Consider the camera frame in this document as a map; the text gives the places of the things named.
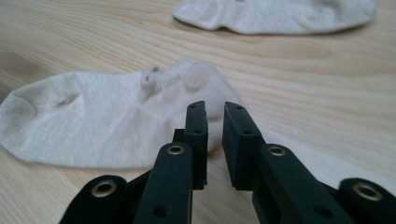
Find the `low-cut sock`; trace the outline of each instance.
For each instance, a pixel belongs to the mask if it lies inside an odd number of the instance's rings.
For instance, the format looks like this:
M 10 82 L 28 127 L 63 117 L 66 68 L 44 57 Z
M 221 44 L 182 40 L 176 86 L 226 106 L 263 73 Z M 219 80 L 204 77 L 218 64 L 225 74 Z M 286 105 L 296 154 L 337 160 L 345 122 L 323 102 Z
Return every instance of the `low-cut sock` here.
M 372 21 L 374 0 L 184 0 L 174 17 L 206 30 L 239 34 L 333 33 Z
M 206 101 L 209 150 L 223 104 L 238 97 L 213 66 L 183 59 L 129 74 L 61 74 L 12 92 L 0 105 L 0 143 L 25 161 L 107 168 L 152 165 L 184 128 L 187 105 Z

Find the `sock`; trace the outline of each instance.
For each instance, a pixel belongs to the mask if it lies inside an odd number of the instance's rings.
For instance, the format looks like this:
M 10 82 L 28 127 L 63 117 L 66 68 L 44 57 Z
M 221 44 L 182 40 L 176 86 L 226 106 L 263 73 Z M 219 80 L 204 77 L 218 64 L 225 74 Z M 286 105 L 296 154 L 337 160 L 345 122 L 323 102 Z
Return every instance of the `sock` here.
M 213 66 L 180 60 L 122 75 L 73 72 L 29 84 L 0 106 L 0 143 L 25 161 L 142 168 L 205 101 L 208 148 L 219 146 L 223 105 L 239 102 Z
M 374 0 L 184 0 L 174 17 L 206 30 L 308 35 L 363 25 L 375 11 Z

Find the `table surface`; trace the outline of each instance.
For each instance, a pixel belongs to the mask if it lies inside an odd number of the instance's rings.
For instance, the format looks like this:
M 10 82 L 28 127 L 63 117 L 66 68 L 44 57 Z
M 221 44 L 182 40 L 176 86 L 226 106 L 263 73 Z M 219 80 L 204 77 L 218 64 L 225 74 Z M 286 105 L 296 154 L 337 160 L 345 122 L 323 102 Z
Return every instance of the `table surface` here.
M 396 194 L 396 2 L 375 21 L 331 35 L 208 32 L 172 17 L 179 1 L 0 0 L 0 102 L 19 87 L 70 71 L 165 70 L 187 57 L 215 65 L 269 143 L 294 151 L 331 186 L 370 179 Z M 249 192 L 231 188 L 221 148 L 193 196 L 192 223 L 258 223 Z M 99 175 L 20 161 L 0 148 L 0 223 L 56 223 Z

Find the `screw hole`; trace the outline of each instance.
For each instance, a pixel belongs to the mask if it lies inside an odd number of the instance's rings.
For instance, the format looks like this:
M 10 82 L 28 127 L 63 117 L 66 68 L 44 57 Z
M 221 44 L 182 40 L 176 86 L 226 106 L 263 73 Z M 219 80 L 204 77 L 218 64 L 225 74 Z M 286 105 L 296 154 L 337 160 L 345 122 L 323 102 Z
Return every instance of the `screw hole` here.
M 105 183 L 104 185 L 101 185 L 101 186 L 98 187 L 98 191 L 99 192 L 105 192 L 105 191 L 108 191 L 110 189 L 111 189 L 111 185 L 107 184 L 107 183 Z
M 159 218 L 169 217 L 169 206 L 166 204 L 157 205 L 152 213 Z
M 362 198 L 368 199 L 370 201 L 380 201 L 382 199 L 382 194 L 374 189 L 373 187 L 363 184 L 363 183 L 357 183 L 354 186 L 352 186 L 352 189 L 359 194 Z
M 184 147 L 173 146 L 168 148 L 168 153 L 172 155 L 178 155 L 184 152 Z
M 285 150 L 280 147 L 270 147 L 268 150 L 274 156 L 284 156 L 286 154 Z
M 112 194 L 117 188 L 113 180 L 103 180 L 93 187 L 91 194 L 96 198 L 103 198 Z
M 315 206 L 314 212 L 327 219 L 332 219 L 333 217 L 332 211 L 322 206 Z

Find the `wooden table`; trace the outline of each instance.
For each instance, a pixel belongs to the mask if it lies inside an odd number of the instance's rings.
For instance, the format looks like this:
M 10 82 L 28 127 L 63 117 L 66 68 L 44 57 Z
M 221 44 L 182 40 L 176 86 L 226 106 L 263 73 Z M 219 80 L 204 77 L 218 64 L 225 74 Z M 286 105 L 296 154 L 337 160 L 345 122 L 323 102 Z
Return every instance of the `wooden table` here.
M 172 17 L 178 0 L 0 0 L 0 101 L 69 71 L 122 73 L 187 57 L 215 65 L 265 140 L 289 147 L 331 186 L 370 179 L 396 194 L 396 2 L 378 0 L 371 24 L 333 35 L 208 32 Z M 0 223 L 55 223 L 99 175 L 20 161 L 0 149 Z M 231 188 L 221 148 L 195 191 L 193 223 L 257 223 L 250 193 Z

